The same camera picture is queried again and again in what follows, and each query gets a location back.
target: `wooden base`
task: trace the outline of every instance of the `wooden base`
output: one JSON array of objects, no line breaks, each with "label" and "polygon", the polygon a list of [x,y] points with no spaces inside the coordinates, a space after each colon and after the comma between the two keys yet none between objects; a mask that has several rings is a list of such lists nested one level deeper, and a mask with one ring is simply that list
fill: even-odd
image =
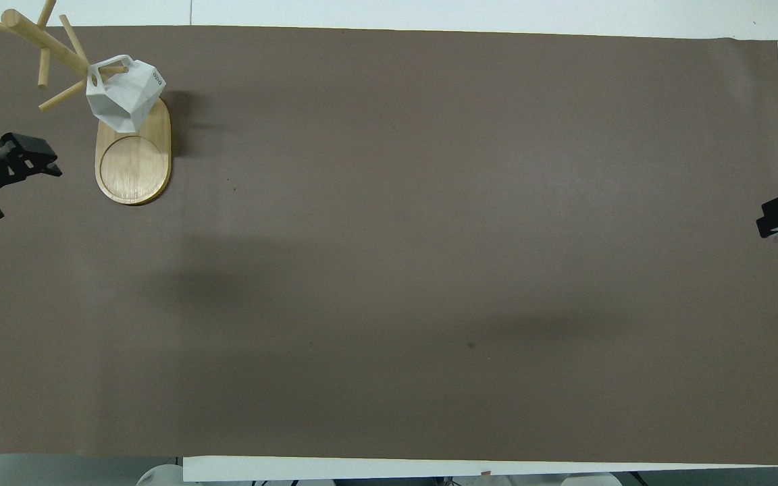
[{"label": "wooden base", "polygon": [[161,99],[137,133],[117,133],[98,123],[95,179],[107,197],[129,206],[161,196],[173,168],[170,112]]}]

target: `wooden stand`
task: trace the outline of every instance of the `wooden stand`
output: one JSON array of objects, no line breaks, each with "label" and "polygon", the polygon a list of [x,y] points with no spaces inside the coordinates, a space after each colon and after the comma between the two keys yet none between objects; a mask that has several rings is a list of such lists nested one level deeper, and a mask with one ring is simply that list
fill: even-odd
[{"label": "wooden stand", "polygon": [[[49,83],[50,58],[70,68],[78,77],[77,83],[41,103],[41,111],[49,110],[65,99],[84,92],[90,64],[67,16],[61,15],[59,19],[73,50],[47,33],[47,22],[55,3],[55,0],[45,1],[37,22],[32,22],[14,9],[5,10],[0,22],[0,30],[17,34],[41,50],[38,67],[40,89],[46,89]],[[102,67],[99,71],[106,79],[111,75],[127,73],[128,69]],[[170,133],[170,113],[160,99],[137,133],[117,133],[106,124],[98,123],[95,179],[101,191],[115,202],[130,206],[145,204],[160,196],[167,187],[172,169]]]},{"label": "wooden stand", "polygon": [[95,179],[107,197],[139,206],[161,196],[172,171],[170,112],[161,99],[137,133],[117,133],[98,123]]}]

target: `brown paper backdrop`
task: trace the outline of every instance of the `brown paper backdrop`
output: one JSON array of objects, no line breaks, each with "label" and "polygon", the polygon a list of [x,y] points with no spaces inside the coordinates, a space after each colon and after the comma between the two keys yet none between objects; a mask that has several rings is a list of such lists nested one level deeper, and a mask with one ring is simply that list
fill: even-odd
[{"label": "brown paper backdrop", "polygon": [[0,33],[65,172],[0,191],[0,452],[778,464],[775,43],[78,33],[169,82],[173,179],[107,200]]}]

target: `white surface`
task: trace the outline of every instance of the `white surface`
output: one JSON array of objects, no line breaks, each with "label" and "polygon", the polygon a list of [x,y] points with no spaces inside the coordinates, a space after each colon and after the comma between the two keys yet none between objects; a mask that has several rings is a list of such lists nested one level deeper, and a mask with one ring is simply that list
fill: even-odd
[{"label": "white surface", "polygon": [[778,1],[194,0],[192,23],[778,40]]},{"label": "white surface", "polygon": [[[0,0],[0,19],[6,9],[17,9],[34,21],[44,0]],[[59,15],[74,26],[89,25],[188,25],[191,0],[59,0],[47,25],[61,26]]]},{"label": "white surface", "polygon": [[[0,0],[37,18],[43,0]],[[264,25],[734,37],[778,40],[778,2],[763,0],[59,0],[50,25]],[[185,458],[189,481],[328,477],[426,477],[746,467],[728,464],[406,461],[331,458]]]},{"label": "white surface", "polygon": [[621,473],[627,470],[676,468],[748,468],[748,464],[649,464],[648,462],[420,461],[400,459],[185,458],[185,481],[326,479],[374,477],[441,477],[492,475]]}]

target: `white mug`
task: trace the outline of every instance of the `white mug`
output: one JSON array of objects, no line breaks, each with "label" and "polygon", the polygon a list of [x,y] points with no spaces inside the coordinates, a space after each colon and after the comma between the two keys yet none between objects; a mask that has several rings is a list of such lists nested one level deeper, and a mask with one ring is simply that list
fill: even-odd
[{"label": "white mug", "polygon": [[[127,73],[114,74],[104,81],[99,68],[122,62]],[[149,111],[161,96],[167,82],[154,65],[134,61],[129,55],[117,55],[89,65],[86,98],[95,117],[119,133],[140,129]]]},{"label": "white mug", "polygon": [[175,464],[161,464],[155,466],[146,471],[142,475],[140,480],[136,482],[136,486],[200,486],[203,483],[185,483],[182,480],[182,471],[185,471],[181,466]]}]

